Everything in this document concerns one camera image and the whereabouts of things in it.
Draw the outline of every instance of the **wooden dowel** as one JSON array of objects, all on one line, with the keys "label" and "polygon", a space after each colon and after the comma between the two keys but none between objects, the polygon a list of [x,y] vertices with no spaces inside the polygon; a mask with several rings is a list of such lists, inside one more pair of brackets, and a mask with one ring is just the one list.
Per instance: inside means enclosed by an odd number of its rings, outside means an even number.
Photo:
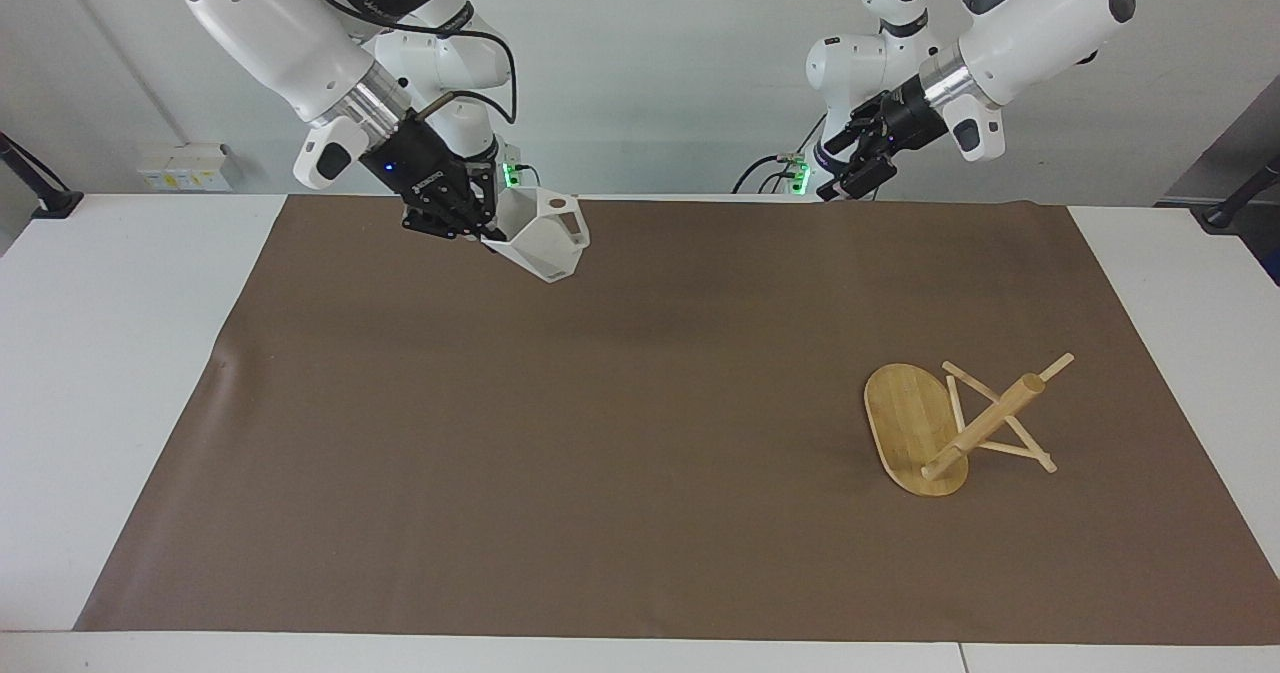
[{"label": "wooden dowel", "polygon": [[1062,372],[1068,366],[1070,366],[1070,363],[1075,363],[1075,357],[1074,354],[1068,353],[1064,357],[1056,360],[1052,363],[1052,366],[1044,368],[1044,371],[1041,374],[1041,380],[1044,383],[1053,380],[1053,376],[1057,376],[1057,374]]},{"label": "wooden dowel", "polygon": [[1005,445],[1001,441],[984,441],[984,444],[979,445],[978,448],[983,450],[992,450],[993,453],[1018,455],[1018,458],[1029,458],[1033,461],[1039,459],[1039,457],[1032,453],[1032,450],[1028,450],[1025,448],[1018,448],[1016,445]]},{"label": "wooden dowel", "polygon": [[938,455],[934,455],[929,463],[924,464],[924,468],[920,470],[924,480],[938,480],[942,473],[947,472],[947,468],[959,463],[965,455],[973,453],[973,449],[989,439],[992,432],[996,432],[1005,424],[1005,418],[1018,415],[1020,409],[1027,408],[1030,400],[1036,400],[1042,392],[1044,392],[1044,381],[1037,374],[1025,374],[1025,376],[1019,377],[1018,383],[1009,386],[1005,395],[1001,395],[996,403],[983,409],[982,415],[978,415],[978,418],[974,418],[973,424],[969,424],[960,431],[956,440],[947,444]]},{"label": "wooden dowel", "polygon": [[964,430],[964,409],[960,408],[960,389],[956,388],[956,377],[947,376],[947,392],[951,394],[951,413],[956,417],[956,435]]},{"label": "wooden dowel", "polygon": [[1023,422],[1019,421],[1019,418],[1014,418],[1010,415],[1010,417],[1005,418],[1005,424],[1009,424],[1009,427],[1014,430],[1015,435],[1018,436],[1018,440],[1023,441],[1023,445],[1025,445],[1028,450],[1032,450],[1032,454],[1037,461],[1039,461],[1039,463],[1044,468],[1044,472],[1057,473],[1057,464],[1053,463],[1053,459],[1050,458],[1048,453],[1046,453],[1046,450],[1039,447],[1038,441],[1033,439],[1030,432],[1027,431],[1027,427],[1023,426]]},{"label": "wooden dowel", "polygon": [[983,397],[987,398],[987,400],[992,400],[992,403],[997,403],[997,400],[1000,400],[1000,397],[996,395],[996,392],[991,390],[986,385],[986,383],[979,381],[978,377],[970,376],[970,374],[965,374],[964,371],[960,370],[959,366],[951,363],[950,360],[947,360],[946,363],[942,363],[942,370],[946,371],[947,374],[952,374],[952,376],[955,377],[959,377],[960,383],[964,383],[964,385],[966,386],[972,386],[973,390],[979,392]]}]

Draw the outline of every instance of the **wooden base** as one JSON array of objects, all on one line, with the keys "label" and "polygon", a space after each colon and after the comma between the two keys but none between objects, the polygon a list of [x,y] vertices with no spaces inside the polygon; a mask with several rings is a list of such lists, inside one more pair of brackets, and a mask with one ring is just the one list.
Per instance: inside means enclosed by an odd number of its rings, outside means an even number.
[{"label": "wooden base", "polygon": [[881,463],[899,486],[919,496],[947,496],[969,479],[969,459],[936,481],[922,470],[960,435],[951,395],[928,371],[893,363],[876,371],[864,394]]}]

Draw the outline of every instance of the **table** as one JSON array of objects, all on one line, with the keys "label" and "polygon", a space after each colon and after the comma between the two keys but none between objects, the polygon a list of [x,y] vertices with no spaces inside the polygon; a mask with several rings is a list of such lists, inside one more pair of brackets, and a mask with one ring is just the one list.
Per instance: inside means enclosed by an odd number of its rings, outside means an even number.
[{"label": "table", "polygon": [[[676,196],[652,196],[676,198]],[[678,196],[678,200],[690,200]],[[699,196],[712,202],[756,196]],[[785,202],[787,198],[768,198]],[[1230,670],[1280,647],[562,641],[68,631],[284,196],[90,196],[0,258],[0,669]],[[1073,216],[1280,571],[1280,289],[1175,209]]]}]

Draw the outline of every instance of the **wall socket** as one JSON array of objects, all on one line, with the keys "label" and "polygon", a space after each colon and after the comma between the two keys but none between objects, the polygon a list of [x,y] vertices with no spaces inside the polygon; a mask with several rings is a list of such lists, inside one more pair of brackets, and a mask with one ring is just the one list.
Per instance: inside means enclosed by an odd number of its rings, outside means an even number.
[{"label": "wall socket", "polygon": [[156,146],[141,154],[138,173],[150,189],[234,193],[237,182],[243,180],[225,145]]}]

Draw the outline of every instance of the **white wall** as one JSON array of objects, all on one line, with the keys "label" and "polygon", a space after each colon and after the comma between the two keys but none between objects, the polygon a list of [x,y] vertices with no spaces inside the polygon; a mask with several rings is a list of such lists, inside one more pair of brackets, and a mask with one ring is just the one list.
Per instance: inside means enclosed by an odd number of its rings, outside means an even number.
[{"label": "white wall", "polygon": [[36,210],[36,196],[23,186],[9,168],[0,166],[0,255],[18,239],[27,228],[31,212]]},{"label": "white wall", "polygon": [[[820,113],[804,79],[810,44],[874,29],[858,0],[474,1],[518,55],[522,114],[508,137],[566,193],[727,189]],[[132,145],[188,137],[229,143],[250,189],[297,189],[302,123],[183,0],[84,0],[79,15],[64,3],[0,0],[0,125],[47,150],[73,186],[137,189]],[[938,4],[934,20],[959,26],[956,8]],[[97,64],[109,55],[101,36],[86,44],[93,17],[123,63]],[[1152,203],[1280,72],[1277,52],[1280,0],[1139,0],[1097,63],[1010,109],[1002,161],[968,166],[937,143],[902,155],[883,196]],[[141,86],[120,81],[131,68]],[[339,187],[378,189],[364,171]]]}]

